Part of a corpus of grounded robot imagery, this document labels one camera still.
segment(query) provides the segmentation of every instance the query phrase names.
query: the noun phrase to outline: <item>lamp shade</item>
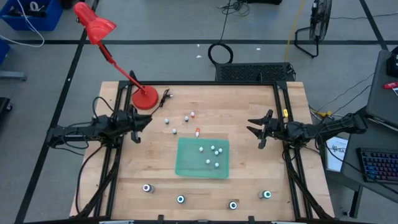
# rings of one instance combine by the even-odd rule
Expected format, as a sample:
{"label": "lamp shade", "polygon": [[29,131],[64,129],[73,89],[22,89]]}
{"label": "lamp shade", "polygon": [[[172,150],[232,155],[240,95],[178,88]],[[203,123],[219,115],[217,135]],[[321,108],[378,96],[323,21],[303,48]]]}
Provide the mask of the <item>lamp shade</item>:
{"label": "lamp shade", "polygon": [[116,28],[115,23],[98,17],[86,3],[76,3],[74,10],[79,22],[87,30],[87,36],[91,44],[97,44]]}

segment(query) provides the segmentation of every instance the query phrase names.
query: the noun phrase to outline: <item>blue container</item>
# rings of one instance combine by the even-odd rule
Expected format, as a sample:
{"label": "blue container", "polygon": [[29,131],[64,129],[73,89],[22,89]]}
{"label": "blue container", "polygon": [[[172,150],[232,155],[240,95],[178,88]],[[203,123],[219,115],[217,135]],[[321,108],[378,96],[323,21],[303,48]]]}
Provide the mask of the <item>blue container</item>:
{"label": "blue container", "polygon": [[[20,0],[22,6],[29,5],[32,0]],[[38,5],[47,5],[45,11],[46,17],[32,17],[28,16],[29,22],[37,30],[54,30],[62,15],[62,7],[58,0],[35,0]],[[0,18],[10,25],[14,30],[30,30],[25,21],[25,17],[8,16],[8,12],[12,7],[21,9],[17,0],[8,0],[0,11]]]}
{"label": "blue container", "polygon": [[10,46],[7,43],[5,43],[3,40],[0,40],[0,65],[4,61],[4,58],[6,58],[6,55],[9,50]]}

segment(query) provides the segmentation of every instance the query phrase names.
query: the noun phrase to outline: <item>keyboard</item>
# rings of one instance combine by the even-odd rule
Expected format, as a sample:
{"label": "keyboard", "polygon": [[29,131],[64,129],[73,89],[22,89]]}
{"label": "keyboard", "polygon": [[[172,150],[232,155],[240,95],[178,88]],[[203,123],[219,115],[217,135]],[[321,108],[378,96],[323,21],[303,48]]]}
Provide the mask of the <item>keyboard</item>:
{"label": "keyboard", "polygon": [[398,150],[357,148],[366,182],[398,184]]}

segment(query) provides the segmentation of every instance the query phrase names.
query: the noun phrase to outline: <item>gray floor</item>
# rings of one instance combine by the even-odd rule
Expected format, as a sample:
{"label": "gray floor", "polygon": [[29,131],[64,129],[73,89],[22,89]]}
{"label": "gray floor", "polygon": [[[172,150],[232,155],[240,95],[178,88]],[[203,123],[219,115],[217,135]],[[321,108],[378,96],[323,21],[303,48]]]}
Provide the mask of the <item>gray floor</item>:
{"label": "gray floor", "polygon": [[[189,40],[218,39],[224,15],[217,6],[227,0],[100,0],[96,12],[117,23],[108,40]],[[396,0],[366,0],[372,14],[398,11]],[[297,28],[309,24],[312,1],[307,0]],[[284,0],[280,6],[253,4],[247,17],[229,16],[225,39],[287,40],[299,0]],[[332,17],[366,16],[357,0],[334,0]],[[44,32],[47,40],[78,40],[82,28],[73,11],[64,11],[53,32]],[[397,40],[398,16],[377,17],[376,24],[385,40]],[[16,32],[0,21],[0,33],[12,39],[38,39],[30,32]],[[306,34],[301,39],[308,39]],[[377,40],[369,21],[337,19],[330,22],[327,40]],[[230,45],[234,62],[281,62],[285,45]],[[24,196],[33,167],[52,119],[65,77],[77,45],[44,45],[33,49],[12,45],[1,70],[25,72],[26,82],[0,80],[0,96],[12,98],[14,110],[0,135],[0,222],[12,223]],[[109,45],[108,49],[126,70],[134,69],[140,80],[214,80],[215,69],[207,58],[208,45]],[[308,102],[314,108],[344,92],[374,71],[379,45],[322,45],[320,56],[311,59],[290,46],[289,62],[304,82]],[[217,61],[227,60],[221,49],[214,50]],[[122,76],[107,64],[97,47],[85,45],[63,107],[59,124],[86,121],[91,117],[91,101],[102,81],[121,80]],[[371,78],[325,107],[335,111],[357,95]],[[339,114],[356,111],[366,104],[369,91],[354,100]],[[67,218],[74,195],[81,157],[50,151],[26,217],[26,222]],[[351,205],[352,191],[328,182],[336,216]],[[398,206],[364,190],[359,217],[353,221],[392,223],[398,218]]]}

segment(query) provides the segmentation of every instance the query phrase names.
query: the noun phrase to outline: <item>yellow cable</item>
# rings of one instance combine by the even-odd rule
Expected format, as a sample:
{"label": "yellow cable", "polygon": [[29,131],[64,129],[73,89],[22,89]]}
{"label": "yellow cable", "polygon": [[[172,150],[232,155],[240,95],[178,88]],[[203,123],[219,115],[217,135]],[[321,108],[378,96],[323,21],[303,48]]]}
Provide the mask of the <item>yellow cable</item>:
{"label": "yellow cable", "polygon": [[299,21],[299,17],[300,17],[300,14],[301,14],[301,10],[302,10],[303,7],[304,7],[304,3],[305,3],[305,0],[303,0],[303,1],[301,2],[301,6],[300,6],[300,9],[298,10],[298,13],[297,13],[297,16],[296,16],[296,20],[294,20],[292,30],[290,31],[289,40],[287,41],[287,45],[286,45],[285,62],[287,62],[287,58],[288,58],[288,56],[289,56],[289,45],[290,45],[290,40],[292,39],[293,33],[294,33],[294,31],[296,30],[297,21]]}

